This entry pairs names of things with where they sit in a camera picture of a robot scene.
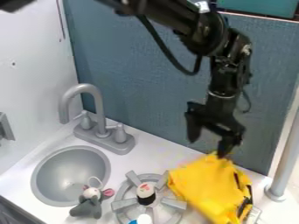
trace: white pole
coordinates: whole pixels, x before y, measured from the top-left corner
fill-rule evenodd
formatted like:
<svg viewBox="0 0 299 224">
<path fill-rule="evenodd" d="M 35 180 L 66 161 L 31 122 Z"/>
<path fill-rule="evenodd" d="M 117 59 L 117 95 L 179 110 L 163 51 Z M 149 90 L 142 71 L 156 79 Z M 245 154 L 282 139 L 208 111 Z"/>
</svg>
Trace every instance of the white pole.
<svg viewBox="0 0 299 224">
<path fill-rule="evenodd" d="M 285 144 L 282 158 L 278 164 L 272 185 L 265 188 L 265 194 L 273 201 L 284 201 L 289 178 L 296 165 L 299 154 L 299 108 L 296 111 L 295 120 L 289 132 L 288 140 Z"/>
</svg>

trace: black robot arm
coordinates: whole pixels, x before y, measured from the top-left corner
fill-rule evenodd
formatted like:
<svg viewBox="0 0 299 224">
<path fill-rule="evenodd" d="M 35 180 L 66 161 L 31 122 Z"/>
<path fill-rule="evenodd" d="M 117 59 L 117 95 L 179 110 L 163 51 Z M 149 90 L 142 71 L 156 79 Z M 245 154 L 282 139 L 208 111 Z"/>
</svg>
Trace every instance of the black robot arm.
<svg viewBox="0 0 299 224">
<path fill-rule="evenodd" d="M 248 37 L 229 27 L 217 11 L 206 9 L 206 1 L 199 2 L 199 7 L 186 0 L 96 1 L 112 7 L 119 15 L 137 16 L 165 56 L 184 74 L 196 74 L 201 58 L 209 57 L 211 83 L 205 105 L 190 101 L 185 113 L 188 138 L 195 142 L 202 128 L 220 135 L 220 158 L 241 144 L 246 129 L 234 118 L 233 112 L 242 93 L 248 99 L 244 91 L 252 76 L 252 44 Z M 171 28 L 189 51 L 197 55 L 193 71 L 188 71 L 176 60 L 147 18 Z"/>
</svg>

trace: teal panel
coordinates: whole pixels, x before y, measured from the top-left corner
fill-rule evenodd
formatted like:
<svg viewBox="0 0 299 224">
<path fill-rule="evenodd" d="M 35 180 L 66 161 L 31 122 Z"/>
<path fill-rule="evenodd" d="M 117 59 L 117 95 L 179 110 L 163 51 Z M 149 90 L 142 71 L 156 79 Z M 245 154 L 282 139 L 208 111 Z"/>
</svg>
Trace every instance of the teal panel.
<svg viewBox="0 0 299 224">
<path fill-rule="evenodd" d="M 207 59 L 198 75 L 187 77 L 134 17 L 118 17 L 94 0 L 65 0 L 65 7 L 79 81 L 101 89 L 109 118 L 196 151 L 210 152 L 217 145 L 219 139 L 208 131 L 195 144 L 186 139 L 186 102 L 204 102 L 210 81 Z M 253 107 L 246 115 L 236 113 L 247 133 L 233 161 L 267 174 L 299 74 L 299 24 L 227 17 L 254 44 L 254 77 L 247 87 Z M 179 61 L 192 68 L 194 55 L 171 30 L 155 27 Z M 93 98 L 83 99 L 85 109 L 94 111 Z M 244 100 L 240 106 L 246 107 Z"/>
<path fill-rule="evenodd" d="M 272 15 L 282 18 L 294 16 L 298 0 L 218 0 L 220 8 Z"/>
</svg>

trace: gray stuffed animal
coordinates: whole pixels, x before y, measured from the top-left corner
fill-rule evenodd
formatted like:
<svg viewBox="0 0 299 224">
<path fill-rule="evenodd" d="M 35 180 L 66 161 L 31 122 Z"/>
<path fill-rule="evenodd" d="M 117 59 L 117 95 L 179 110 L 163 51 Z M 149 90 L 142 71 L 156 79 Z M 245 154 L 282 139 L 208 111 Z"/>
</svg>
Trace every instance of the gray stuffed animal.
<svg viewBox="0 0 299 224">
<path fill-rule="evenodd" d="M 72 217 L 93 216 L 96 220 L 101 218 L 101 202 L 115 195 L 111 188 L 101 191 L 85 185 L 84 192 L 79 196 L 79 205 L 70 210 Z"/>
</svg>

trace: yellow towel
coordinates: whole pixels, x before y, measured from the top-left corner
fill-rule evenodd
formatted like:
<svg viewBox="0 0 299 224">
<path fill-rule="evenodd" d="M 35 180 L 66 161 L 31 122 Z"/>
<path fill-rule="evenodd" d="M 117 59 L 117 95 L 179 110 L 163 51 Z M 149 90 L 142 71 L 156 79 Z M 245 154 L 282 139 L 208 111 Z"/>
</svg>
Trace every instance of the yellow towel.
<svg viewBox="0 0 299 224">
<path fill-rule="evenodd" d="M 215 153 L 170 171 L 168 187 L 213 223 L 239 224 L 252 208 L 249 177 Z"/>
</svg>

